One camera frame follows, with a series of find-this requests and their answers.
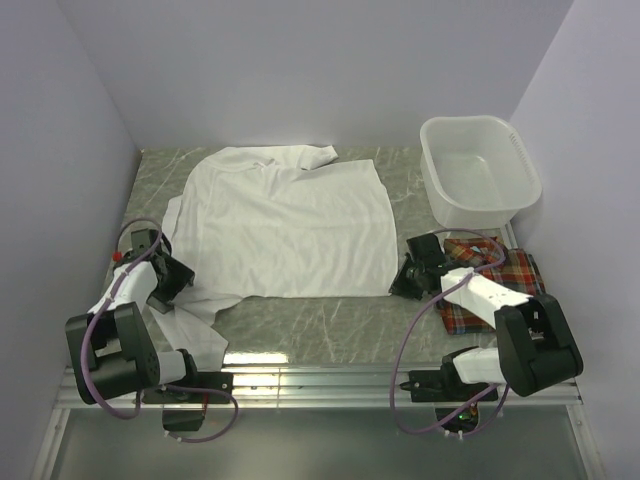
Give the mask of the white long sleeve shirt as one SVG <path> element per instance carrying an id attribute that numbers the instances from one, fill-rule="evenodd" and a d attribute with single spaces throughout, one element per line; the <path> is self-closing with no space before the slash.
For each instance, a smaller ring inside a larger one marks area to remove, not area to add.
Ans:
<path id="1" fill-rule="evenodd" d="M 194 284 L 157 322 L 201 370 L 223 363 L 218 312 L 249 297 L 379 297 L 398 269 L 387 190 L 333 147 L 227 147 L 200 161 L 162 230 Z"/>

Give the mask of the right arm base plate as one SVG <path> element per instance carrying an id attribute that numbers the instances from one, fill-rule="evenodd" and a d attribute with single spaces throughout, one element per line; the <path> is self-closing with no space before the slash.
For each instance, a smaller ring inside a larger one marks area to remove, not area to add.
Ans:
<path id="1" fill-rule="evenodd" d="M 488 383 L 462 383 L 456 373 L 440 370 L 411 370 L 399 385 L 410 394 L 412 403 L 464 403 L 488 387 Z"/>

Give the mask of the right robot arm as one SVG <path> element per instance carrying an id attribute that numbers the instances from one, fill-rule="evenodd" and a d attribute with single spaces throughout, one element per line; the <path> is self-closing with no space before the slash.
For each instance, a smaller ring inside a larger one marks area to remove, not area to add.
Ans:
<path id="1" fill-rule="evenodd" d="M 507 261 L 505 248 L 486 238 L 478 260 L 446 254 L 436 232 L 408 240 L 405 260 L 390 287 L 408 299 L 430 295 L 459 306 L 491 327 L 494 348 L 466 347 L 443 357 L 436 370 L 413 370 L 401 389 L 415 402 L 466 401 L 491 385 L 527 397 L 573 379 L 584 361 L 559 301 L 550 294 L 522 293 L 486 277 Z"/>

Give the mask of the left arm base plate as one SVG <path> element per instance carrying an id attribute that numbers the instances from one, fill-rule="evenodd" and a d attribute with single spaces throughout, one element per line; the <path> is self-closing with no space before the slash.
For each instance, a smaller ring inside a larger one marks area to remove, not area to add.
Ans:
<path id="1" fill-rule="evenodd" d="M 199 373 L 193 382 L 183 380 L 174 384 L 178 390 L 158 387 L 147 389 L 142 395 L 144 404 L 229 404 L 234 385 L 230 372 Z"/>

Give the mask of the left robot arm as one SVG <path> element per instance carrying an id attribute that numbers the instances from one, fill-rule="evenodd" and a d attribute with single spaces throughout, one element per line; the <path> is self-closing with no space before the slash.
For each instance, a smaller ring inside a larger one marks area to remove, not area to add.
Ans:
<path id="1" fill-rule="evenodd" d="M 87 404 L 165 385 L 179 402 L 201 390 L 193 356 L 184 348 L 156 351 L 142 317 L 149 306 L 161 314 L 194 283 L 195 273 L 172 257 L 157 229 L 131 234 L 132 249 L 114 257 L 113 279 L 85 314 L 67 320 L 65 334 L 80 398 Z"/>

